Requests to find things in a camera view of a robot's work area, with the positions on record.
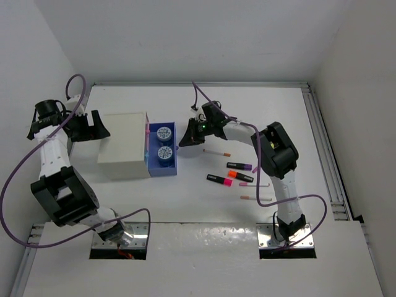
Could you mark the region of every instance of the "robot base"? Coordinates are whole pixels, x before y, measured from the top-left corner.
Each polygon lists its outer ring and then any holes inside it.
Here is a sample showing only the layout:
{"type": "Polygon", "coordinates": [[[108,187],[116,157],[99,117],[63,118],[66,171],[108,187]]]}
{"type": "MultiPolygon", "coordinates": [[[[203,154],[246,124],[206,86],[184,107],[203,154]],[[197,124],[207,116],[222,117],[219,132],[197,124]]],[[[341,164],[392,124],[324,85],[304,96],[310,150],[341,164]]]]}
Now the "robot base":
{"type": "MultiPolygon", "coordinates": [[[[278,232],[278,224],[275,224],[275,232],[278,239],[282,238],[278,232]]],[[[295,242],[305,237],[309,232],[311,232],[311,227],[309,224],[306,224],[305,228],[298,230],[293,236],[290,236],[289,240],[290,242],[295,242]]],[[[258,224],[257,238],[259,240],[260,259],[316,258],[312,235],[287,250],[275,252],[273,250],[282,248],[285,245],[285,241],[279,242],[275,239],[272,223],[258,224]]]]}
{"type": "MultiPolygon", "coordinates": [[[[128,245],[123,247],[122,252],[133,255],[134,260],[146,260],[146,243],[147,231],[149,224],[124,222],[126,232],[133,235],[134,239],[128,245]]],[[[93,234],[91,253],[89,259],[126,259],[117,252],[117,245],[111,241],[103,241],[97,233],[93,234]]]]}

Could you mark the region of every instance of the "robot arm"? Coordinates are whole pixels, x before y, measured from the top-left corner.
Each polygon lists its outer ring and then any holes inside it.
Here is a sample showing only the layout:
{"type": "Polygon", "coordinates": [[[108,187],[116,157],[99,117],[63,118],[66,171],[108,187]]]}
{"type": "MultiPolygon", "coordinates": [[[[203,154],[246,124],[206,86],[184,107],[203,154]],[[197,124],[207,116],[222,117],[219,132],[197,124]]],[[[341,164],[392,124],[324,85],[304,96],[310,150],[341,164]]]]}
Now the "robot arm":
{"type": "MultiPolygon", "coordinates": [[[[60,111],[57,103],[56,100],[45,100],[35,106],[28,138],[39,143],[46,140],[46,143],[40,148],[39,180],[30,185],[33,195],[57,226],[93,226],[117,218],[114,210],[99,206],[92,188],[71,166],[67,154],[68,139],[72,142],[102,139],[110,133],[101,122],[98,111],[92,111],[93,125],[89,126],[87,114],[82,109],[64,129],[47,139],[67,117],[66,108],[60,111]]],[[[133,239],[121,221],[99,226],[95,231],[102,240],[110,240],[120,246],[127,246],[133,239]]]]}
{"type": "MultiPolygon", "coordinates": [[[[253,128],[226,119],[211,103],[206,103],[197,111],[195,118],[189,119],[187,131],[179,146],[202,144],[205,136],[209,135],[252,145],[256,154],[260,154],[261,168],[272,180],[277,201],[298,196],[294,172],[298,152],[280,123],[274,122],[260,131],[261,151],[258,152],[257,136],[253,128]]],[[[277,220],[279,232],[286,240],[303,228],[306,220],[298,199],[279,204],[277,220]]]]}

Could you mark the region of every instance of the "white box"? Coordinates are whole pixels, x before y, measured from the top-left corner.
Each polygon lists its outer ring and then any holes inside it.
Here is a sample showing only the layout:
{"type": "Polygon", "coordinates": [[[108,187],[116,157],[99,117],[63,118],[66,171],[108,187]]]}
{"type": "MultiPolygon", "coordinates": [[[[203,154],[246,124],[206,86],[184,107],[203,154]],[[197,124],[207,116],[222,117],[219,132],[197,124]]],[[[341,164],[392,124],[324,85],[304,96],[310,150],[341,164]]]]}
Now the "white box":
{"type": "Polygon", "coordinates": [[[100,142],[98,165],[107,177],[149,178],[149,119],[146,112],[106,114],[102,121],[111,135],[100,142]]]}

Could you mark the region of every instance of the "pink marker cap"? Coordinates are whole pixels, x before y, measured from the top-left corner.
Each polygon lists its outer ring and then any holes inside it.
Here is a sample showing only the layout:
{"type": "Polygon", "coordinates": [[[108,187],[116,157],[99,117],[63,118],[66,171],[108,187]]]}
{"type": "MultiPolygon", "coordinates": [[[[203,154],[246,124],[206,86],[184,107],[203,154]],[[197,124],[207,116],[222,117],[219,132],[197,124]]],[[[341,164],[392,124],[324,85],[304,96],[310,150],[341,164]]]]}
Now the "pink marker cap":
{"type": "Polygon", "coordinates": [[[232,180],[232,179],[225,178],[223,184],[226,185],[226,186],[228,186],[228,187],[231,187],[231,185],[233,184],[233,180],[232,180]]]}

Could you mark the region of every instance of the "marker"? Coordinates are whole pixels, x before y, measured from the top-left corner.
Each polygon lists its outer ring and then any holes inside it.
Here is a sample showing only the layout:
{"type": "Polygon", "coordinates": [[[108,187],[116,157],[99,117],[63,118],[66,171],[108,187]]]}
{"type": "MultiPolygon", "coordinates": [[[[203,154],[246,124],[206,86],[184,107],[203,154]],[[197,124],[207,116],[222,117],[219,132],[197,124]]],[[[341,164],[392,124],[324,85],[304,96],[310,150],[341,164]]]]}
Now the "marker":
{"type": "Polygon", "coordinates": [[[236,178],[240,181],[246,181],[248,183],[252,183],[254,181],[254,178],[232,170],[228,172],[228,176],[231,178],[236,178]]]}
{"type": "MultiPolygon", "coordinates": [[[[240,187],[257,187],[256,184],[239,183],[240,187]]],[[[260,187],[269,187],[270,184],[261,184],[260,187]]]]}
{"type": "Polygon", "coordinates": [[[225,157],[230,157],[231,154],[230,153],[219,153],[219,152],[214,152],[213,150],[206,150],[204,149],[205,153],[212,153],[214,155],[219,155],[219,156],[225,156],[225,157]]]}
{"type": "Polygon", "coordinates": [[[240,170],[252,170],[252,165],[250,164],[243,164],[243,163],[227,163],[227,168],[232,168],[232,169],[240,169],[240,170]]]}
{"type": "Polygon", "coordinates": [[[228,186],[228,187],[231,187],[231,185],[233,184],[232,179],[222,178],[220,176],[215,176],[212,174],[208,174],[206,179],[208,181],[214,181],[215,183],[218,183],[218,184],[224,184],[225,186],[228,186]]]}
{"type": "MultiPolygon", "coordinates": [[[[241,196],[242,200],[254,200],[257,201],[256,197],[252,196],[241,196]]],[[[269,197],[260,197],[260,201],[272,201],[272,198],[269,197]]]]}

